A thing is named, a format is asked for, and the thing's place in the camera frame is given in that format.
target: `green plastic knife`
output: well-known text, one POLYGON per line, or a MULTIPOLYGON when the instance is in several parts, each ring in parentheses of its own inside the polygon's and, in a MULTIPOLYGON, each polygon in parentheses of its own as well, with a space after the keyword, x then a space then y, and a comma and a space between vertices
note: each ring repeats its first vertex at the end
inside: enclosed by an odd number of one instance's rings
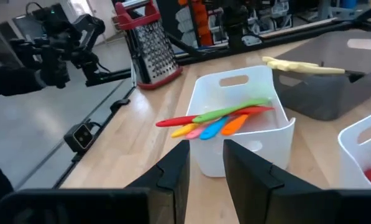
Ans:
POLYGON ((192 119, 192 122, 203 123, 203 122, 211 121, 211 120, 214 120, 214 119, 218 119, 222 116, 228 115, 228 114, 230 114, 234 111, 237 111, 237 110, 249 107, 249 106, 263 105, 263 104, 266 104, 268 102, 269 102, 269 100, 267 98, 255 98, 255 99, 249 100, 247 102, 241 103, 238 106, 232 106, 230 108, 225 108, 225 109, 216 110, 216 111, 210 111, 210 112, 207 112, 205 114, 199 115, 199 116, 195 117, 194 119, 192 119))

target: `gray floor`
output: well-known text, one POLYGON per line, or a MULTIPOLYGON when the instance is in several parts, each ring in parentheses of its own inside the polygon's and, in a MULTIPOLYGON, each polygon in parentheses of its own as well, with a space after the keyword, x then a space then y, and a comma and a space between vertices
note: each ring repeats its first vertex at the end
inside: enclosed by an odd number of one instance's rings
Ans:
MULTIPOLYGON (((124 39, 94 48, 100 62, 110 70, 130 67, 124 39)), ((69 165, 73 153, 63 145, 28 181, 24 178, 35 169, 63 135, 84 120, 108 94, 120 87, 92 115, 103 122, 109 105, 120 100, 131 88, 131 81, 85 86, 81 70, 68 64, 71 82, 67 87, 46 88, 20 96, 0 96, 0 166, 16 188, 51 187, 69 165)))

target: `metal grater surface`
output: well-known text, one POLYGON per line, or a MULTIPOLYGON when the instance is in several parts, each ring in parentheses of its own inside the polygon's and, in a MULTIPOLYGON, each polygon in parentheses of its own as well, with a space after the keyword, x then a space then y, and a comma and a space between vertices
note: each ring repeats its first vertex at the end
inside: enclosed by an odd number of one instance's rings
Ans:
POLYGON ((136 27, 135 33, 139 41, 139 52, 152 83, 165 79, 178 69, 172 44, 160 20, 136 27))

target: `red plastic knife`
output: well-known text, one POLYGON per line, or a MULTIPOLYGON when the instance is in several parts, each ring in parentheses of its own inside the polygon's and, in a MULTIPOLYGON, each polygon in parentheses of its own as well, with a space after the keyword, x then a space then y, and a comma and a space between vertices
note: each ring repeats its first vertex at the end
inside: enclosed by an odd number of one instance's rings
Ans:
MULTIPOLYGON (((243 108, 241 110, 237 110, 230 115, 242 115, 242 114, 259 114, 264 111, 273 110, 272 107, 267 106, 250 106, 248 108, 243 108)), ((156 123, 158 127, 171 127, 171 126, 180 126, 192 123, 192 120, 199 115, 192 115, 192 116, 182 116, 172 119, 167 119, 164 121, 159 121, 156 123)))

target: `gray plastic bin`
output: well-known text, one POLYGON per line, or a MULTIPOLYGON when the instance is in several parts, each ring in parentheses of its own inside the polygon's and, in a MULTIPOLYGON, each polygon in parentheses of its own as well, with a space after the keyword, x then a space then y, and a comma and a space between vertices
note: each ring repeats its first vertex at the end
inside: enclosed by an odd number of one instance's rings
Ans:
POLYGON ((371 32, 330 32, 276 58, 366 74, 361 78, 274 70, 274 85, 283 106, 310 118, 337 119, 371 97, 371 32))

